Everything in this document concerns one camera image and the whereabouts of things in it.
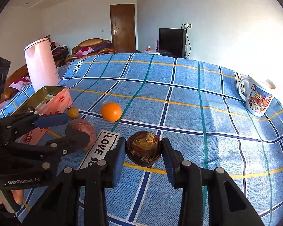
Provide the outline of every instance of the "wooden door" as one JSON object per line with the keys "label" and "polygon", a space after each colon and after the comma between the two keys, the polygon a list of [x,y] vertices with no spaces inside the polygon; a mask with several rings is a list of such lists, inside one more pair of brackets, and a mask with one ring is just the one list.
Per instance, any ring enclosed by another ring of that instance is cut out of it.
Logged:
{"label": "wooden door", "polygon": [[110,6],[112,43],[117,53],[133,53],[135,43],[134,4]]}

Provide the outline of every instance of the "black monitor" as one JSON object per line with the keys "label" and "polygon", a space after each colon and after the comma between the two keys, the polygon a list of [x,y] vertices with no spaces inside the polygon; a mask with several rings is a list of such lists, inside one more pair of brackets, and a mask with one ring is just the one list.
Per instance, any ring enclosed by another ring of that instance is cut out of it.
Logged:
{"label": "black monitor", "polygon": [[159,29],[159,52],[165,56],[185,58],[186,30]]}

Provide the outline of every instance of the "pink tin box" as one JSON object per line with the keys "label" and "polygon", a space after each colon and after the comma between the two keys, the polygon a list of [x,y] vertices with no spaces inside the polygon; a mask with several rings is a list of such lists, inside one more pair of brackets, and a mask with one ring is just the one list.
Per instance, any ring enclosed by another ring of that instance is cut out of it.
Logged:
{"label": "pink tin box", "polygon": [[[63,113],[70,105],[72,105],[72,99],[67,87],[44,86],[21,104],[21,106],[14,111],[13,115],[35,110],[37,107],[39,114],[52,115]],[[40,129],[37,127],[18,138],[16,141],[36,145],[48,129],[49,128]]]}

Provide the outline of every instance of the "cartoon mug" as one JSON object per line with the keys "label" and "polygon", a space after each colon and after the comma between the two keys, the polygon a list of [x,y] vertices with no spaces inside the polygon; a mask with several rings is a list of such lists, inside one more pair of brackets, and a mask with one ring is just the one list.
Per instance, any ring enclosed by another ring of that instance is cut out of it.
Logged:
{"label": "cartoon mug", "polygon": [[[241,85],[245,81],[250,82],[246,95],[241,92]],[[255,116],[263,116],[273,99],[275,84],[269,79],[254,80],[250,76],[242,79],[238,89],[241,98],[245,101],[246,109]]]}

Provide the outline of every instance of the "leather sofa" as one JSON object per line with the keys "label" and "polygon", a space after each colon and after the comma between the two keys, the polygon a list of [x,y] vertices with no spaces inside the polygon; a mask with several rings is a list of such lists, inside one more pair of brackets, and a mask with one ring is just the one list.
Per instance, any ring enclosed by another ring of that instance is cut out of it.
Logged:
{"label": "leather sofa", "polygon": [[79,45],[77,45],[76,47],[74,47],[71,51],[72,55],[70,55],[68,58],[65,59],[65,64],[73,60],[83,58],[83,57],[79,57],[78,55],[76,55],[76,52],[78,52],[83,47],[92,47],[93,49],[96,49],[96,48],[101,48],[101,46],[105,46],[105,44],[107,45],[107,47],[104,47],[99,50],[95,50],[94,52],[90,52],[84,57],[115,53],[115,50],[114,50],[114,47],[112,46],[111,41],[103,40],[100,38],[92,38],[92,39],[85,40],[81,42]]}
{"label": "leather sofa", "polygon": [[22,67],[20,67],[19,69],[17,69],[14,73],[12,73],[5,82],[5,88],[3,93],[1,94],[1,98],[0,98],[0,103],[6,101],[6,100],[10,100],[17,92],[18,90],[15,88],[10,87],[10,85],[21,78],[24,78],[26,75],[28,74],[28,69],[26,64]]}

